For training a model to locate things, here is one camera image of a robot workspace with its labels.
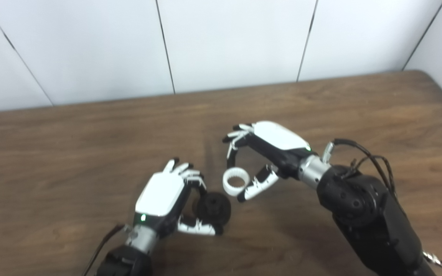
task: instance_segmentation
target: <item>black arm joint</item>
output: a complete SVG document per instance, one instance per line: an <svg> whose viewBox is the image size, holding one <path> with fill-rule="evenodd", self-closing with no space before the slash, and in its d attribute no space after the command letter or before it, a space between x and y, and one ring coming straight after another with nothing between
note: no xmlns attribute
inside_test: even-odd
<svg viewBox="0 0 442 276"><path fill-rule="evenodd" d="M151 257L130 246L112 249L97 269L96 276L150 276Z"/></svg>

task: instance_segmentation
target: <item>silver connector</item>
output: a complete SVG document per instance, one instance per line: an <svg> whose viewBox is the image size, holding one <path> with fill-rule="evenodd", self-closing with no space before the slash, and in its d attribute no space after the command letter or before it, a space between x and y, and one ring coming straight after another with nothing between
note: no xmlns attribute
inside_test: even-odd
<svg viewBox="0 0 442 276"><path fill-rule="evenodd" d="M330 161L330 157L332 157L333 148L335 147L334 143L329 142L327 146L325 147L325 150L323 151L322 155L322 162L328 164L328 161Z"/></svg>
<svg viewBox="0 0 442 276"><path fill-rule="evenodd" d="M298 178L308 186L316 189L325 172L331 167L316 155L312 155L300 163Z"/></svg>
<svg viewBox="0 0 442 276"><path fill-rule="evenodd" d="M126 244L142 253L151 255L157 242L158 235L153 229L143 225L136 225L129 233L129 238L126 241Z"/></svg>
<svg viewBox="0 0 442 276"><path fill-rule="evenodd" d="M442 260L438 259L436 255L428 253L426 251L423 251L422 254L424 256L424 259L426 259L428 263L442 267Z"/></svg>

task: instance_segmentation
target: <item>robotic hand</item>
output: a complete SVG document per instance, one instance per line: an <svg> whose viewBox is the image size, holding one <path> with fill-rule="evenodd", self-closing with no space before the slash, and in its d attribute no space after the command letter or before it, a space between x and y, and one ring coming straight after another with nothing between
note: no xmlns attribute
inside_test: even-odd
<svg viewBox="0 0 442 276"><path fill-rule="evenodd" d="M251 199L279 178L292 177L316 190L320 204L333 213L333 219L363 264L380 276L435 276L424 262L442 266L435 255L422 251L421 241L398 203L391 167L382 156L372 155L351 140L336 139L318 157L300 136L269 121L234 126L224 143L229 143L227 165L235 166L235 155L249 146L272 162L256 174L237 196ZM357 165L329 164L336 145L360 149L366 157ZM382 180L359 172L369 159ZM383 159L388 178L376 159Z"/></svg>
<svg viewBox="0 0 442 276"><path fill-rule="evenodd" d="M151 253L158 240L175 231L198 235L221 235L223 227L203 223L200 219L182 215L191 189L200 195L207 193L203 176L191 164L175 167L178 159L171 159L161 172L153 174L135 204L133 227L118 225L102 241L90 264L89 271L103 244L113 234L126 229L126 243L111 250L100 264L96 276L149 276L152 274Z"/></svg>

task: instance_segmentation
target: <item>white robotic hand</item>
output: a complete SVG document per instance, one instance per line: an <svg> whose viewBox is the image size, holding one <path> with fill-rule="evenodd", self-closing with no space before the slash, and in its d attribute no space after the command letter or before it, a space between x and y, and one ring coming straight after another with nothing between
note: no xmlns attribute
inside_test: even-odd
<svg viewBox="0 0 442 276"><path fill-rule="evenodd" d="M207 193L207 189L201 173L191 169L192 164L184 163L175 167L177 162L178 159L171 159L163 171L149 179L135 204L133 232L137 236L141 236L139 232L142 232L156 239L176 230L199 235L222 234L221 226L182 215L191 189L197 190L201 196Z"/></svg>
<svg viewBox="0 0 442 276"><path fill-rule="evenodd" d="M309 144L296 133L280 124L270 121L260 121L253 124L240 124L235 130L223 138L223 143L229 143L227 167L235 166L235 156L240 147L249 146L273 165L264 166L237 196L238 201L252 199L260 192L272 186L279 177L292 177L300 180L300 165L312 152Z"/></svg>

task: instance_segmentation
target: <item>metal clip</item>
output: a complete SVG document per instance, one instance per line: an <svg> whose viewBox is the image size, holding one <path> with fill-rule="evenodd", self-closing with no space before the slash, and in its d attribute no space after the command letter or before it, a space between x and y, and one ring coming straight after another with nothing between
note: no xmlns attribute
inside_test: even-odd
<svg viewBox="0 0 442 276"><path fill-rule="evenodd" d="M321 161L325 164L328 164L328 161L330 161L330 157L332 157L333 147L334 143L329 142L327 146L325 147L325 150L323 151L323 155L321 158Z"/></svg>
<svg viewBox="0 0 442 276"><path fill-rule="evenodd" d="M423 251L422 254L424 256L424 259L426 259L428 263L442 267L442 260L438 259L436 255L428 253L426 251Z"/></svg>

